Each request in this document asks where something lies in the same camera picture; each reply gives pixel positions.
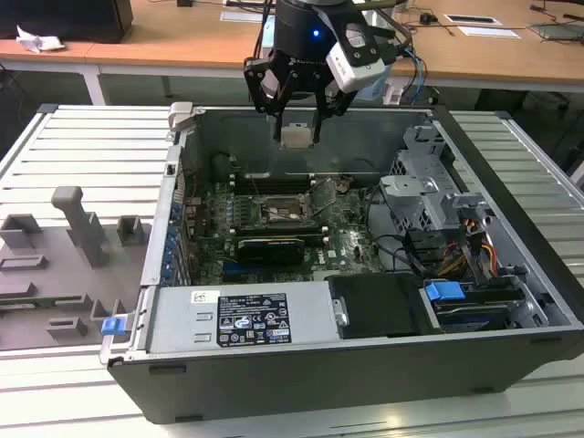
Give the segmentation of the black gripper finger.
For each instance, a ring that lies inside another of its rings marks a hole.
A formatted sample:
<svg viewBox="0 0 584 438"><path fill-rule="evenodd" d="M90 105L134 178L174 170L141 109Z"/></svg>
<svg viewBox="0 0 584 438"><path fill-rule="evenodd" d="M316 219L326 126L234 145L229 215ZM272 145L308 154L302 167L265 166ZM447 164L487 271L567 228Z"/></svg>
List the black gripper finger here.
<svg viewBox="0 0 584 438"><path fill-rule="evenodd" d="M314 143L319 143L322 122L333 116L344 115L356 96L356 91L350 93L339 91L332 100L328 100L324 89L315 91L317 106L312 123L312 141Z"/></svg>
<svg viewBox="0 0 584 438"><path fill-rule="evenodd" d="M244 77L249 96L259 113L273 116L273 139L281 139L283 112L290 100L289 57L272 50L269 57L244 60Z"/></svg>

